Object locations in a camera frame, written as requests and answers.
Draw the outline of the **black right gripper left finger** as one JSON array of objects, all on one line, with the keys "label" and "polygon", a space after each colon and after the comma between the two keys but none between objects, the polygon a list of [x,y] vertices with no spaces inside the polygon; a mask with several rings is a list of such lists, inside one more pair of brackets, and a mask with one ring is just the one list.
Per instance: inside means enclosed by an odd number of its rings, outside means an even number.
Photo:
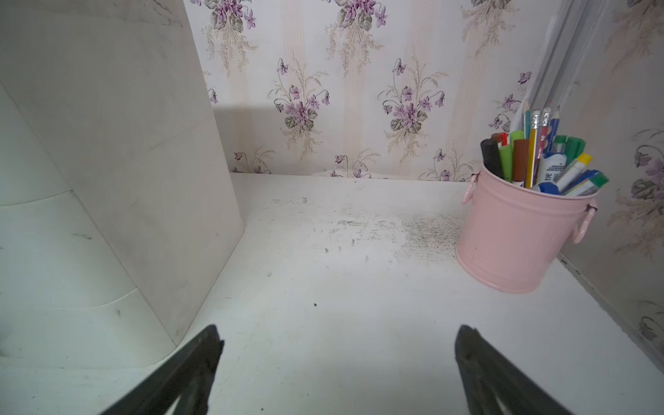
[{"label": "black right gripper left finger", "polygon": [[225,341],[207,326],[105,414],[206,414]]}]

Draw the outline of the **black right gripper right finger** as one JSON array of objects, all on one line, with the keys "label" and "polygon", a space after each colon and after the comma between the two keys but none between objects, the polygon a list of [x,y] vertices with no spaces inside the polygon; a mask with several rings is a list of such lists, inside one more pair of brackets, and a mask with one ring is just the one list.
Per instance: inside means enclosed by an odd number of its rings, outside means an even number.
[{"label": "black right gripper right finger", "polygon": [[471,414],[568,414],[468,325],[459,328],[455,358]]}]

